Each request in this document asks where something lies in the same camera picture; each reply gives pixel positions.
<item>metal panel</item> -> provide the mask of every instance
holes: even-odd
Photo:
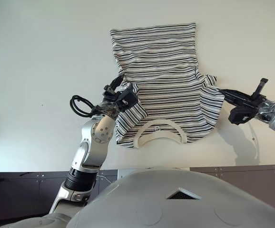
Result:
[[[0,182],[0,220],[37,214],[38,191],[37,179]]]
[[[64,178],[66,179],[68,171],[60,171],[60,172],[41,172],[41,178]]]
[[[218,167],[191,167],[190,171],[194,171],[194,172],[218,172]]]
[[[100,170],[99,175],[101,175],[101,176],[117,176],[118,170]]]
[[[41,179],[39,186],[38,213],[48,213],[64,178]]]
[[[207,174],[207,175],[211,175],[211,176],[217,177],[217,178],[220,178],[218,172],[203,172],[203,173],[204,173],[204,174]]]
[[[275,170],[221,172],[220,178],[275,207]]]
[[[118,179],[117,176],[107,176],[106,177],[110,182],[114,182]],[[111,183],[103,177],[99,177],[99,193],[101,193],[106,187]]]
[[[5,179],[30,179],[39,177],[40,172],[0,172],[0,178]]]
[[[99,194],[99,177],[96,177],[96,184],[94,186],[94,189],[92,190],[89,202],[95,199],[95,197]]]
[[[253,166],[225,166],[219,167],[219,172],[275,170],[275,165],[253,165]]]

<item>striped fabric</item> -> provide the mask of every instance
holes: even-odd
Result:
[[[224,96],[216,77],[198,70],[195,50],[196,24],[153,26],[110,32],[120,73],[121,90],[133,84],[139,102],[117,118],[117,144],[133,147],[138,130],[148,121],[167,119],[187,135],[187,143],[206,136],[215,126]],[[177,133],[168,124],[156,130]]]

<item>black cable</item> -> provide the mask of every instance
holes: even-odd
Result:
[[[75,101],[81,101],[82,103],[85,103],[86,105],[88,105],[91,110],[93,109],[94,105],[88,101],[87,99],[78,96],[78,95],[74,95],[72,96],[71,100],[70,100],[70,107],[73,110],[73,112],[75,112],[77,115],[82,116],[82,117],[92,117],[94,115],[94,113],[91,111],[90,113],[87,113],[83,110],[81,110],[80,108],[77,107]]]

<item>vent grille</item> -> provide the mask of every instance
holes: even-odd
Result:
[[[182,193],[180,191],[178,191],[176,194],[170,196],[168,198],[169,200],[195,200],[195,198],[186,195],[185,193]]]
[[[176,191],[174,191],[172,194],[166,197],[168,200],[200,200],[202,197],[187,191],[183,188],[178,188]]]

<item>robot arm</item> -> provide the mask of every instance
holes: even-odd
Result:
[[[88,203],[96,183],[97,173],[108,153],[108,144],[113,135],[116,117],[138,102],[132,86],[122,93],[114,91],[122,80],[123,76],[120,75],[110,85],[105,86],[104,99],[97,106],[93,106],[88,100],[78,95],[72,97],[70,106],[73,111],[82,117],[92,118],[82,127],[82,141],[50,213],[56,212],[57,207],[61,205],[79,210]],[[75,101],[87,104],[92,108],[91,113],[79,109]]]
[[[260,92],[268,80],[262,78],[259,86],[252,95],[247,95],[237,90],[221,89],[225,100],[236,106],[231,110],[229,121],[233,124],[244,124],[256,118],[269,125],[275,131],[275,101],[269,101]]]

